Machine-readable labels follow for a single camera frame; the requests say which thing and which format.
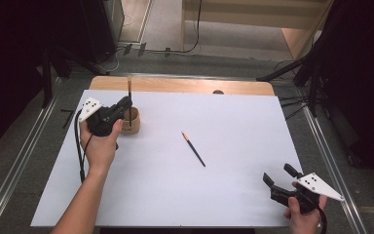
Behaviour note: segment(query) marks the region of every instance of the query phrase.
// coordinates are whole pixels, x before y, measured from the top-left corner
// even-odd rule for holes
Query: white board
[[[87,97],[110,106],[126,95],[84,91],[77,110]],[[287,225],[285,206],[270,199],[262,180],[267,173],[276,185],[293,189],[283,165],[302,172],[277,97],[134,92],[132,100],[141,128],[118,138],[96,225]],[[54,226],[80,184],[71,124],[31,225]]]

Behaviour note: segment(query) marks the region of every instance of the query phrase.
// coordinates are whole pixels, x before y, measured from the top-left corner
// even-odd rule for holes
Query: black curtain
[[[324,92],[358,135],[350,150],[374,169],[374,1],[335,1],[326,25],[306,64],[319,65]]]
[[[39,14],[36,1],[0,1],[0,138],[43,88]]]

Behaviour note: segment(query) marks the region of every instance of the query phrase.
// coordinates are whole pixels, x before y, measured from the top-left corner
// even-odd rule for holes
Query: finger
[[[283,213],[283,216],[285,216],[286,218],[291,218],[291,212],[290,212],[290,209],[287,208],[284,213]]]
[[[323,210],[324,207],[326,207],[326,203],[327,197],[324,195],[320,195],[320,197],[318,197],[318,206]]]
[[[288,205],[292,215],[300,214],[299,201],[295,197],[289,197]]]
[[[114,141],[117,140],[117,137],[120,134],[122,128],[123,128],[123,120],[119,119],[115,121],[114,125],[112,126],[112,132],[110,134],[110,136],[114,138]]]

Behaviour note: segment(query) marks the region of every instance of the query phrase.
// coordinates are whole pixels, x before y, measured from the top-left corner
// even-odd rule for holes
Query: black stand
[[[107,73],[102,73],[99,69],[95,68],[93,65],[89,64],[87,61],[83,60],[79,56],[75,55],[74,53],[66,50],[65,48],[61,46],[55,46],[55,52],[60,53],[71,60],[76,61],[81,66],[87,68],[94,75],[108,75]]]
[[[344,1],[342,0],[334,1],[329,11],[329,15],[323,28],[323,32],[321,33],[312,49],[304,57],[279,69],[278,71],[273,72],[272,74],[256,78],[256,81],[269,82],[282,76],[284,73],[287,73],[300,66],[299,71],[293,78],[293,83],[296,87],[301,87],[304,86],[309,78],[312,77],[308,106],[315,117],[316,94],[320,76],[319,65],[321,64],[320,55],[322,54],[322,50],[325,45],[327,44],[328,46],[328,44],[331,43],[329,42],[329,39],[331,38],[332,34],[334,34],[334,28],[347,9],[346,7],[339,7],[343,2]]]
[[[48,56],[48,50],[46,49],[42,55],[42,74],[44,78],[44,103],[42,108],[47,107],[51,98],[53,97],[53,86],[51,78],[51,64]]]

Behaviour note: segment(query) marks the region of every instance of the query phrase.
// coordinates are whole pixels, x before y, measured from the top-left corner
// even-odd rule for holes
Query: human hand
[[[81,146],[86,149],[89,174],[106,174],[114,161],[116,142],[123,127],[123,120],[117,120],[109,136],[92,136],[87,121],[80,123]]]
[[[326,206],[327,197],[320,195],[319,207],[323,210]],[[320,223],[321,217],[318,209],[307,214],[300,213],[299,201],[295,197],[289,197],[288,208],[284,211],[284,216],[290,219],[290,233],[291,234],[310,234],[317,233],[318,224]]]

